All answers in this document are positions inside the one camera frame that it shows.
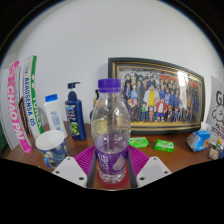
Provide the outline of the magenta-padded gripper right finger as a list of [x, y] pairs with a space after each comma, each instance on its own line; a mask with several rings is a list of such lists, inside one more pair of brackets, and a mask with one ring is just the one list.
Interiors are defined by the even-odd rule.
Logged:
[[171, 171], [157, 157], [149, 157], [139, 149], [128, 147], [128, 169], [133, 189], [146, 186], [171, 174]]

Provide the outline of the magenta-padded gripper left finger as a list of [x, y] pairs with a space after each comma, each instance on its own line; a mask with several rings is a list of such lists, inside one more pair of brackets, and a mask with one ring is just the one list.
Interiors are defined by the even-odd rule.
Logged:
[[81, 187], [92, 188], [95, 169], [95, 146], [90, 146], [75, 157], [67, 156], [53, 174]]

